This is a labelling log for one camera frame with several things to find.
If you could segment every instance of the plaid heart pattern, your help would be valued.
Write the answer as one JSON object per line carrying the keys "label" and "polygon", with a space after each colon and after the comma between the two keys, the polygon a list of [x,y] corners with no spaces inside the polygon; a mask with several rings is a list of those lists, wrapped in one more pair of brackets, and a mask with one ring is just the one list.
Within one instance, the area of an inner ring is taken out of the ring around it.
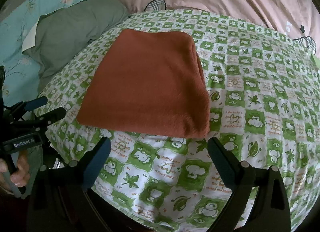
{"label": "plaid heart pattern", "polygon": [[165,0],[152,0],[148,5],[144,8],[145,12],[148,11],[160,11],[160,10],[166,10],[167,4],[165,3]]}
{"label": "plaid heart pattern", "polygon": [[298,41],[300,45],[307,47],[308,50],[310,50],[310,52],[313,55],[316,55],[317,45],[313,38],[311,38],[310,36],[307,36],[307,37],[303,36],[300,39],[295,39],[295,40]]}

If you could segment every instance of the black star print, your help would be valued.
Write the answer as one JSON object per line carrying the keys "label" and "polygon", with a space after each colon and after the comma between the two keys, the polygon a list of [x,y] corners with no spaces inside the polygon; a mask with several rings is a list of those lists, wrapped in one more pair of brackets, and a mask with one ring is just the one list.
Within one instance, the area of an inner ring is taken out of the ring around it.
{"label": "black star print", "polygon": [[301,28],[300,28],[299,30],[301,30],[302,34],[306,32],[306,31],[304,30],[304,26],[302,26],[302,24],[301,24]]}

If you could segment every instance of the human hand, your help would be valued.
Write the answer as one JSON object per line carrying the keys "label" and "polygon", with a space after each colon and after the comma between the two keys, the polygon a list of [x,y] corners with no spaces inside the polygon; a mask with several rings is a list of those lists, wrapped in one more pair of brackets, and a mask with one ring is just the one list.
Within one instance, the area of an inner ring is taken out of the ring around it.
{"label": "human hand", "polygon": [[[21,151],[19,153],[19,157],[17,160],[18,170],[10,175],[10,180],[17,186],[23,187],[25,186],[29,179],[29,164],[28,164],[28,152],[27,150]],[[4,177],[2,175],[3,172],[8,170],[8,166],[3,159],[0,159],[0,186],[6,190],[10,191],[9,185],[5,182]]]}

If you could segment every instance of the folded fabric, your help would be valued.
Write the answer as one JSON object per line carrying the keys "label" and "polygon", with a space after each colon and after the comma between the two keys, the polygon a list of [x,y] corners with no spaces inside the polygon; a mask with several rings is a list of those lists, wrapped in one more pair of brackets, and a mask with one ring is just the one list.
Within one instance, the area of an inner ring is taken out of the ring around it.
{"label": "folded fabric", "polygon": [[99,65],[77,120],[109,130],[204,138],[209,95],[193,38],[123,30]]}
{"label": "folded fabric", "polygon": [[85,0],[40,17],[35,46],[23,53],[40,64],[39,88],[103,32],[124,21],[127,9],[118,0]]}

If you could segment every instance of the gray-green pillow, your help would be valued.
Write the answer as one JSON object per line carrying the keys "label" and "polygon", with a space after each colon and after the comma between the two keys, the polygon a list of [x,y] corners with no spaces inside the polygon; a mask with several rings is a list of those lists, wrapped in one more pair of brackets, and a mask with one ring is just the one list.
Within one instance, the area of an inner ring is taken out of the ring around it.
{"label": "gray-green pillow", "polygon": [[23,52],[40,64],[38,91],[90,41],[128,17],[118,0],[85,0],[41,16],[36,45]]}

